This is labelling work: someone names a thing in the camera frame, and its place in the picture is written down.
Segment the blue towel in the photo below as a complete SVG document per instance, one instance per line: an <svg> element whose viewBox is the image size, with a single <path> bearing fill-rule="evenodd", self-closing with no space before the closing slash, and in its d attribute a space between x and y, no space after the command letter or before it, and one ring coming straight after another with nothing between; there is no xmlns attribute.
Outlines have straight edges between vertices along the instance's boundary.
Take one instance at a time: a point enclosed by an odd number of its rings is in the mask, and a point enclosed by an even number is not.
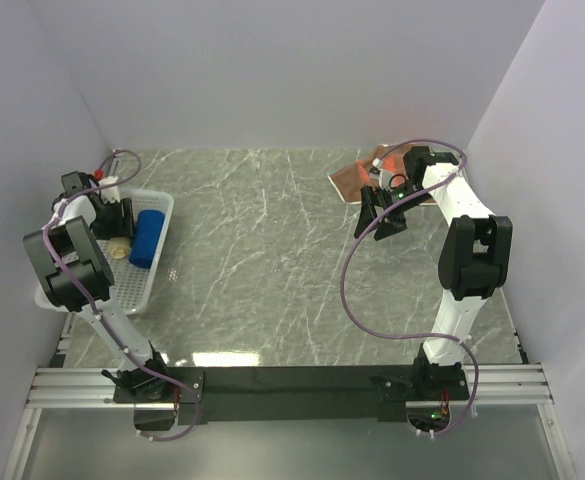
<svg viewBox="0 0 585 480"><path fill-rule="evenodd" d="M165 214L159 210L142 210L137 217L136 234L131 245L129 262L140 269L151 268L159 244Z"/></svg>

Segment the yellow cream towel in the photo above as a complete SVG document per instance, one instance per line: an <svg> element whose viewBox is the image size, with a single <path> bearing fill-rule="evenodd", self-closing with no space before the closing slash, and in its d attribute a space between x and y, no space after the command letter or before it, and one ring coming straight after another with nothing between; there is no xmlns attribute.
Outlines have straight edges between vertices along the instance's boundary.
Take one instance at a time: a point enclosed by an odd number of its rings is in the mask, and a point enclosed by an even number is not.
<svg viewBox="0 0 585 480"><path fill-rule="evenodd" d="M131 249L131 240L127 237L115 237L107 243L107 251L115 260L127 258L130 255Z"/></svg>

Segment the brown orange towel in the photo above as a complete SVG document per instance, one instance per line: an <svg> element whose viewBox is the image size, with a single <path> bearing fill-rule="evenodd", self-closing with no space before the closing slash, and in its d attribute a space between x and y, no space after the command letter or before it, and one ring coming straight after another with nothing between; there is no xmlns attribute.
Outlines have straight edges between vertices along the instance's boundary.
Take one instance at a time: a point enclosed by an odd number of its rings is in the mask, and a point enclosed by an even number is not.
<svg viewBox="0 0 585 480"><path fill-rule="evenodd" d="M414 146L425 146L424 142L409 142L394 149L387 144L377 145L367 156L357 158L340 169L328 174L331 185L335 188L339 198L346 204L360 204L360 190L364 186L378 187L368 174L374 158L383 161L383 167L395 173L392 186L396 187L405 182L407 177L403 156Z"/></svg>

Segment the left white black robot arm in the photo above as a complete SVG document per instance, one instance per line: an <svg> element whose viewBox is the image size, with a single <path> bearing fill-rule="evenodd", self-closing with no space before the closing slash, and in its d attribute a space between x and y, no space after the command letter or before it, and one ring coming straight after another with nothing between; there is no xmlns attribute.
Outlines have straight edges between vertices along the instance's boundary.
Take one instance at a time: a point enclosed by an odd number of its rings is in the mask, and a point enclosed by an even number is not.
<svg viewBox="0 0 585 480"><path fill-rule="evenodd" d="M23 238L37 303L75 313L116 358L119 394L159 402L174 391L161 354L132 324L145 310L173 210L162 192L121 189L116 177L71 172L48 226Z"/></svg>

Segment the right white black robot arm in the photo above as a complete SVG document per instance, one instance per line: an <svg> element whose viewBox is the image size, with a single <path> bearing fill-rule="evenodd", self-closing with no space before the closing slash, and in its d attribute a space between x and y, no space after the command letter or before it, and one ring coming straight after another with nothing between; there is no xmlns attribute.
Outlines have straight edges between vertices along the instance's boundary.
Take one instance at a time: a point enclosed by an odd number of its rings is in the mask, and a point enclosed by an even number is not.
<svg viewBox="0 0 585 480"><path fill-rule="evenodd" d="M396 379L381 379L383 395L395 401L465 400L468 388L461 363L467 340L487 300L507 278L513 225L495 215L462 175L465 154L449 145L434 151L413 145L398 160L393 148L372 160L370 184L361 189L354 237L372 233L382 240L406 230L408 210L433 200L448 232L438 260L442 298L429 334L411 367Z"/></svg>

